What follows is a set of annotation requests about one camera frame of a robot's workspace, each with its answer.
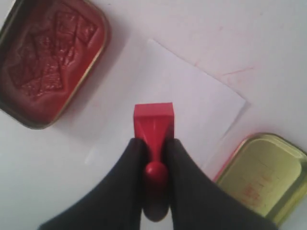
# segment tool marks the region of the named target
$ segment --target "white table surface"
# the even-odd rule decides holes
[[[256,132],[279,134],[307,150],[306,0],[93,2],[109,18],[113,38],[67,113],[43,131],[0,113],[1,230],[36,229],[79,200],[112,167],[84,162],[125,91],[133,90],[127,85],[148,38],[249,102],[211,164],[203,166],[210,177],[244,137]],[[0,12],[6,13],[5,7]],[[307,200],[283,229],[306,229],[305,214]],[[144,220],[142,229],[169,230],[170,217],[155,225]]]

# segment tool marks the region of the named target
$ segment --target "metal tin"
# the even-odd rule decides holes
[[[39,1],[44,0],[12,0],[11,6],[7,6],[9,9],[9,13],[4,22],[0,22],[1,30],[0,30],[0,66],[2,67],[3,63],[5,62],[6,54],[9,51],[15,37],[18,35],[19,30],[22,28],[23,21],[26,20],[27,16],[30,14],[31,10]],[[5,113],[10,115],[12,118],[17,120],[22,125],[32,128],[32,129],[44,129],[50,125],[52,125],[58,118],[61,116],[63,111],[67,108],[68,104],[76,94],[79,87],[82,85],[84,80],[88,77],[89,73],[91,72],[92,68],[94,67],[95,63],[99,60],[99,57],[104,52],[105,48],[109,43],[110,35],[110,28],[109,23],[102,13],[97,7],[95,7],[92,3],[87,0],[82,0],[87,4],[89,8],[94,10],[98,15],[101,16],[101,21],[104,25],[104,42],[102,46],[97,51],[95,57],[93,58],[92,63],[87,67],[86,71],[84,72],[83,76],[79,79],[78,83],[74,87],[71,92],[69,92],[69,97],[65,101],[65,104],[59,110],[59,112],[54,116],[54,119],[50,122],[40,122],[35,121],[33,119],[29,119],[28,117],[24,116],[19,112],[15,105],[10,103],[7,99],[4,99],[2,95],[0,95],[0,109],[3,110]]]
[[[307,193],[307,155],[277,135],[256,134],[240,144],[217,184],[281,225]]]

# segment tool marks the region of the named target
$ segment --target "paper sheet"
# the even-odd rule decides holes
[[[86,159],[110,170],[123,153],[133,131],[133,109],[139,103],[173,102],[175,137],[199,165],[245,104],[237,93],[198,68],[149,40],[136,71],[137,81],[102,130],[101,138]]]

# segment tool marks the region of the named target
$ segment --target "embossed pattern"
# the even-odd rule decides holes
[[[29,97],[63,90],[63,71],[75,60],[76,42],[87,47],[97,31],[78,11],[60,4],[47,22],[29,28],[17,51],[17,63],[7,67],[14,86]]]

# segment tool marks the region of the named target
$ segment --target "white paper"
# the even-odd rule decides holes
[[[149,40],[136,82],[102,130],[98,144],[86,159],[108,171],[134,136],[133,109],[139,103],[173,102],[175,137],[199,165],[230,128],[245,100],[198,68]]]

